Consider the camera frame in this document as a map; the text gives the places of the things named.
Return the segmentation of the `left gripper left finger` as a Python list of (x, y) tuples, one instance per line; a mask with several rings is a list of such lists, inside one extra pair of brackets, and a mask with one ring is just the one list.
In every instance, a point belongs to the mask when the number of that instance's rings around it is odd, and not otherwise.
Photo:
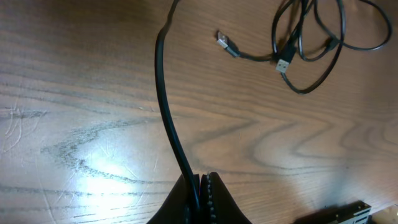
[(196, 223), (190, 201), (190, 190), (183, 175), (176, 181), (162, 206), (147, 224), (192, 224)]

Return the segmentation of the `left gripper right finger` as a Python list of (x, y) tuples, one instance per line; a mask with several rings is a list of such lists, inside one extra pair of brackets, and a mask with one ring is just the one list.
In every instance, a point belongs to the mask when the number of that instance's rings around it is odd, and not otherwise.
[(221, 177), (216, 172), (202, 175), (200, 181), (200, 223), (251, 224), (239, 209)]

